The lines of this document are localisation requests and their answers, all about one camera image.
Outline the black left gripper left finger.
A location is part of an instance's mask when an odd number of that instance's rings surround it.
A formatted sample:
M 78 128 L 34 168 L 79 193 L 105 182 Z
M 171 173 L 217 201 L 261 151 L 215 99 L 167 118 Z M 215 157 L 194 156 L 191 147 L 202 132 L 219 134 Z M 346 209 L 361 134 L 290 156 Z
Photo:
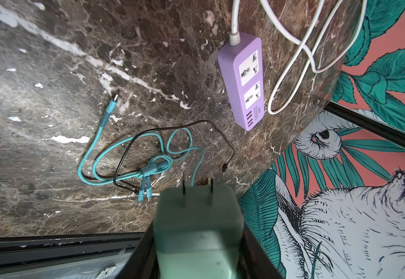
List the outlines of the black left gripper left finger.
M 158 260 L 151 223 L 117 279 L 157 279 Z

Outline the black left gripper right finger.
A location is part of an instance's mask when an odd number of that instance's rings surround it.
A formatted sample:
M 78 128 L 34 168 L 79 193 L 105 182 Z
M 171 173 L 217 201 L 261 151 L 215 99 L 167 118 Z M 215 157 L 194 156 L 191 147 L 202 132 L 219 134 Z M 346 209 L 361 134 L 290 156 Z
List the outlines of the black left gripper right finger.
M 252 231 L 245 224 L 238 262 L 240 279 L 282 279 Z

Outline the green charger plug adapter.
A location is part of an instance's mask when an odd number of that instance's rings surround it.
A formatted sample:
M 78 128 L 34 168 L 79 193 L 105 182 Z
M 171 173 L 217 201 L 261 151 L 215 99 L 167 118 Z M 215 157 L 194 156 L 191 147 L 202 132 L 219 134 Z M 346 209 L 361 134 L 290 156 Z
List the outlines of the green charger plug adapter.
M 153 220 L 163 279 L 235 279 L 244 217 L 224 184 L 164 190 Z

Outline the purple power strip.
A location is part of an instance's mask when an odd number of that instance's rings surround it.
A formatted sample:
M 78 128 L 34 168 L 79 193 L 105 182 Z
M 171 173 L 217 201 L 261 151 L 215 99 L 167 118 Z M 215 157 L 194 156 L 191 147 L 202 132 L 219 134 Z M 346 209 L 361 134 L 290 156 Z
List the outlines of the purple power strip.
M 235 122 L 250 131 L 265 115 L 261 39 L 241 32 L 239 44 L 220 49 L 218 62 Z

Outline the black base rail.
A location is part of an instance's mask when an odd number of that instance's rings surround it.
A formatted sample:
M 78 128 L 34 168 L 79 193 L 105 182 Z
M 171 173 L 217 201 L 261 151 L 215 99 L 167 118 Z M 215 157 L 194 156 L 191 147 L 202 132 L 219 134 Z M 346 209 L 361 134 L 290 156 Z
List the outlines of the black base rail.
M 0 275 L 132 253 L 142 232 L 0 238 Z

